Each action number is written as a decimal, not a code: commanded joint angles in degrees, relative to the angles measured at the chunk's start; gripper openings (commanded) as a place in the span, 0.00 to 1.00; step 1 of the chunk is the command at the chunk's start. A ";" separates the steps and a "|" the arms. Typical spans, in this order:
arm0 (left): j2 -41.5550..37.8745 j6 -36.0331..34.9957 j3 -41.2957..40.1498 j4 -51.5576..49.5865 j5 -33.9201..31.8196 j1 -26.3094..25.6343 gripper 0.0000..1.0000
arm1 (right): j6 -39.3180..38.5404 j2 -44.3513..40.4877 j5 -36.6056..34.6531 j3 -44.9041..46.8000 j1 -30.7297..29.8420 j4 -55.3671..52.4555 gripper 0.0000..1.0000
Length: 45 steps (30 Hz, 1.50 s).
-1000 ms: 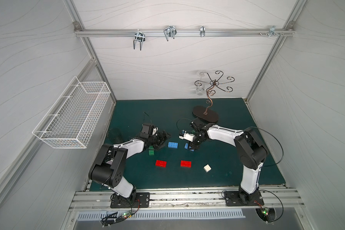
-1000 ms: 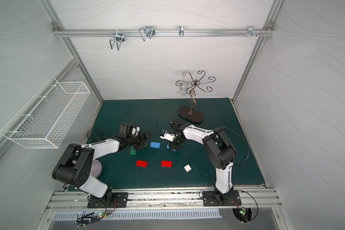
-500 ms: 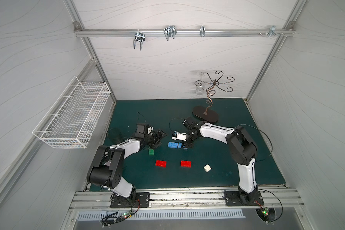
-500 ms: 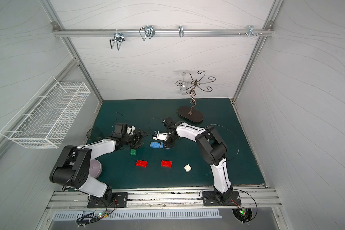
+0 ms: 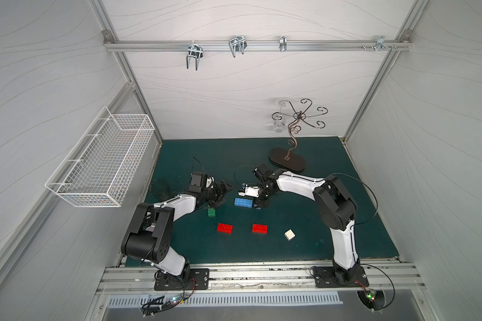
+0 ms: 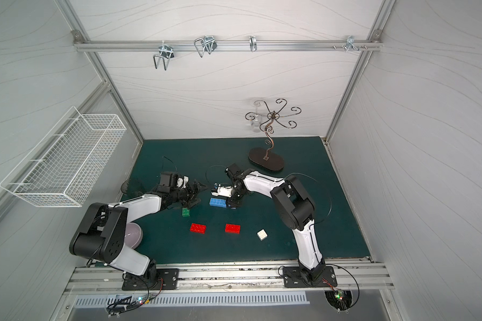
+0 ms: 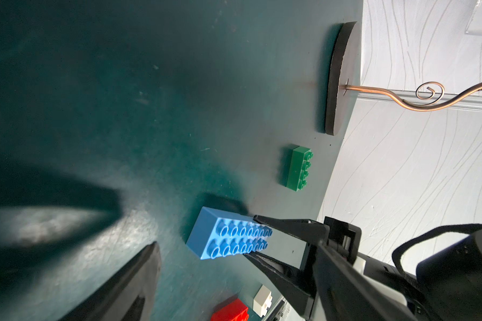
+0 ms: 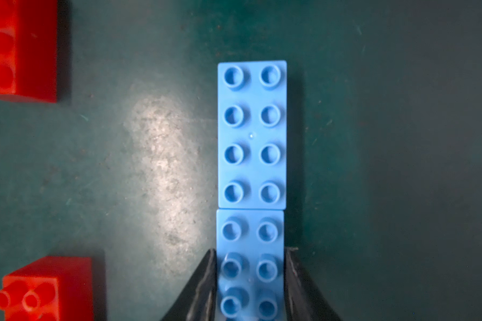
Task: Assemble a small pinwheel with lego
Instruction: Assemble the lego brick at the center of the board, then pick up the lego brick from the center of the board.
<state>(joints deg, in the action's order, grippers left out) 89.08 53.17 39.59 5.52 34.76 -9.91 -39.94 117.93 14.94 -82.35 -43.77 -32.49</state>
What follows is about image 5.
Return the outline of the blue lego plate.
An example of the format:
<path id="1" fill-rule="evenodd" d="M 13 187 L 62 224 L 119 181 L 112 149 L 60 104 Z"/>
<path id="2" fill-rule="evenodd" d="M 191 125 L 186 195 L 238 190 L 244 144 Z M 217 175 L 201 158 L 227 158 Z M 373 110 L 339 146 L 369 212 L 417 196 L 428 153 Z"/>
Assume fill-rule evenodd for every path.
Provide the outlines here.
<path id="1" fill-rule="evenodd" d="M 236 207 L 243 207 L 243 208 L 253 208 L 253 200 L 251 199 L 243 199 L 243 198 L 236 198 L 234 200 L 234 205 Z"/>

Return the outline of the red lego brick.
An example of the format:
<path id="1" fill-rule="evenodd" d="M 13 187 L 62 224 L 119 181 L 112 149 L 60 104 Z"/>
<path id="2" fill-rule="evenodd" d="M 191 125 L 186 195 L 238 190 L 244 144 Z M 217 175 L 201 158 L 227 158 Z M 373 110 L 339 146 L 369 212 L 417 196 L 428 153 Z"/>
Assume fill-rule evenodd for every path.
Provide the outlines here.
<path id="1" fill-rule="evenodd" d="M 252 232 L 254 234 L 267 234 L 268 233 L 268 226 L 261 225 L 261 224 L 253 224 Z"/>
<path id="2" fill-rule="evenodd" d="M 220 233 L 232 234 L 233 226 L 229 224 L 219 223 L 216 230 Z"/>

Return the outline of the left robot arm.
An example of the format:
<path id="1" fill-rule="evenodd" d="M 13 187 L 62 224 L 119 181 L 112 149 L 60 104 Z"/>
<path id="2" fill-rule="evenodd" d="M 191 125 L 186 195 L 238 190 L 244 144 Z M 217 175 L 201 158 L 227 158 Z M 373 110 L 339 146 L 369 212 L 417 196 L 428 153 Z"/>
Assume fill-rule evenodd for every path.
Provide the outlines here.
<path id="1" fill-rule="evenodd" d="M 232 186 L 204 172 L 191 174 L 183 193 L 159 203 L 140 203 L 122 240 L 123 255 L 150 263 L 179 280 L 190 278 L 189 261 L 171 247 L 174 222 L 203 205 L 217 209 Z"/>

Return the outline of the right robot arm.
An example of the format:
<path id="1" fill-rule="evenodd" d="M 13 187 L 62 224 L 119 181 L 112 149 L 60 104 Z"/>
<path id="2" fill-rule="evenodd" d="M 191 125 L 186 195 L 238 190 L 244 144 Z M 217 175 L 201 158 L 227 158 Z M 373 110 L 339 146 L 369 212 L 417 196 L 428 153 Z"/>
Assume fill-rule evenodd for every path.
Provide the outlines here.
<path id="1" fill-rule="evenodd" d="M 261 164 L 253 171 L 258 185 L 242 184 L 238 195 L 254 198 L 258 207 L 266 207 L 277 192 L 289 192 L 313 200 L 323 223 L 329 227 L 333 242 L 333 275 L 339 284 L 353 279 L 360 268 L 354 226 L 357 205 L 352 195 L 335 175 L 325 179 L 306 177 L 286 169 L 271 171 Z"/>

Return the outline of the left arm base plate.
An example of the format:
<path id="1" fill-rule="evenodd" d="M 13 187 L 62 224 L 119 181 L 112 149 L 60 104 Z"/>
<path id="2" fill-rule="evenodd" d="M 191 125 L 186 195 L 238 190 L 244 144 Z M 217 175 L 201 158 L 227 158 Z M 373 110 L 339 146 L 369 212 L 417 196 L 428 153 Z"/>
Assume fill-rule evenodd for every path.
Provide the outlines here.
<path id="1" fill-rule="evenodd" d="M 210 270 L 207 268 L 191 269 L 184 277 L 177 277 L 158 271 L 154 275 L 155 291 L 172 290 L 207 290 L 209 286 Z"/>

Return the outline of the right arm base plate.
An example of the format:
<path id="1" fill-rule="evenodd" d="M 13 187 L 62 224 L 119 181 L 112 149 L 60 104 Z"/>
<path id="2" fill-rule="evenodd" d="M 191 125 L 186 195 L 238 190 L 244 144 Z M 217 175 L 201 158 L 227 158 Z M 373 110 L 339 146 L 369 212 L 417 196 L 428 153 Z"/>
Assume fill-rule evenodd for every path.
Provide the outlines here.
<path id="1" fill-rule="evenodd" d="M 333 263 L 333 266 L 312 266 L 309 273 L 316 288 L 357 288 L 368 287 L 370 283 L 360 264 L 345 270 Z"/>

